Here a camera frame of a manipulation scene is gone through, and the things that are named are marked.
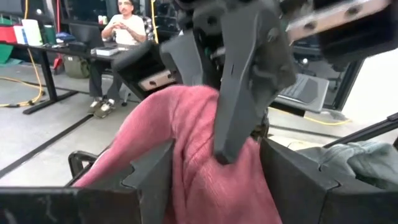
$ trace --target black table leg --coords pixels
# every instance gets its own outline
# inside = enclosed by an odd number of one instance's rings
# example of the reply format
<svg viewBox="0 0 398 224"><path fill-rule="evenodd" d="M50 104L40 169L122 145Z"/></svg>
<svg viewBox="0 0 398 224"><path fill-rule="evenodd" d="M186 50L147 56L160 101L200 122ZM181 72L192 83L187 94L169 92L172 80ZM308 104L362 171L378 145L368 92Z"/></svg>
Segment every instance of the black table leg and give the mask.
<svg viewBox="0 0 398 224"><path fill-rule="evenodd" d="M50 62L49 62L49 58L47 57L47 53L46 53L46 51L40 50L39 55L40 55L40 64L42 66L45 85L47 86L47 91L49 94L49 99L45 100L44 102L39 103L35 106L32 106L29 109L24 110L24 112L23 112L24 114L35 113L36 111L39 111L39 110L46 108L58 101L64 100L64 99L71 97L78 93L77 91L69 91L67 93L64 93L64 94L58 96L57 90L55 89L54 80L52 78Z"/></svg>

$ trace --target man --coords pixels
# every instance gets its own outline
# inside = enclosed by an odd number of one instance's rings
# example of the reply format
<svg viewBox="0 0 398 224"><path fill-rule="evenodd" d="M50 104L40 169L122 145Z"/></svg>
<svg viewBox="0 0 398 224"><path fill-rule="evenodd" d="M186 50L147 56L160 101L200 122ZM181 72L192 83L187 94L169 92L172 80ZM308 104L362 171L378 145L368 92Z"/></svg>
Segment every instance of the man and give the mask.
<svg viewBox="0 0 398 224"><path fill-rule="evenodd" d="M141 17L133 15L134 10L132 0L118 0L120 14L114 15L109 24L104 28L101 35L103 39L108 39L116 35L116 43L123 45L137 45L146 40L144 21ZM105 70L102 62L91 63L90 74L90 96L94 102L90 105L89 113L97 118L104 118L115 108L120 100L119 91L122 81L118 76L113 77L113 83L108 90L107 100L102 95L102 73Z"/></svg>

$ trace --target gray towel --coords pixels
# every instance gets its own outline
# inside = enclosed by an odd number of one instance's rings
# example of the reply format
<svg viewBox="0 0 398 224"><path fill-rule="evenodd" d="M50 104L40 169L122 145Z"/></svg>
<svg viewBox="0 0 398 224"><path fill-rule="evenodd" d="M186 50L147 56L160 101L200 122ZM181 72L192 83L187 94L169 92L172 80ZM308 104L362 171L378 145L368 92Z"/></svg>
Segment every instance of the gray towel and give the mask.
<svg viewBox="0 0 398 224"><path fill-rule="evenodd" d="M297 152L381 189L398 189L398 151L391 144L361 141Z"/></svg>

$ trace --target red towel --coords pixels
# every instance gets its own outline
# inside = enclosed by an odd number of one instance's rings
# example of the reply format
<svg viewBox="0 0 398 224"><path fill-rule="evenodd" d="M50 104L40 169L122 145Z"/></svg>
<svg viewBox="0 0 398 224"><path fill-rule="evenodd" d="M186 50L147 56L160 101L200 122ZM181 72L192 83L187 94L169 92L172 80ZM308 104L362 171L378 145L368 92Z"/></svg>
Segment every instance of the red towel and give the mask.
<svg viewBox="0 0 398 224"><path fill-rule="evenodd" d="M217 99L218 92L206 86L171 86L152 94L126 118L113 145L75 187L121 170L174 138L172 206L165 222L282 223L257 142L247 138L234 164L222 166L213 157Z"/></svg>

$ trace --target sneaker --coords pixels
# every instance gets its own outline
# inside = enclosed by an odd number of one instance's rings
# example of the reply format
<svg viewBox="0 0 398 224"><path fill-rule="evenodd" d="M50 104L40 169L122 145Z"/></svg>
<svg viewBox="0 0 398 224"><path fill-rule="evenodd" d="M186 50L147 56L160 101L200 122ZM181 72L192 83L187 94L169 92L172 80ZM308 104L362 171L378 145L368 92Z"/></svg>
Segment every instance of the sneaker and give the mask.
<svg viewBox="0 0 398 224"><path fill-rule="evenodd" d="M88 114L94 114L94 112L101 108L103 105L102 98L95 98L94 101L91 103L90 108L88 109Z"/></svg>
<svg viewBox="0 0 398 224"><path fill-rule="evenodd" d="M94 112L97 118L104 118L114 110L114 100L107 100L102 106Z"/></svg>

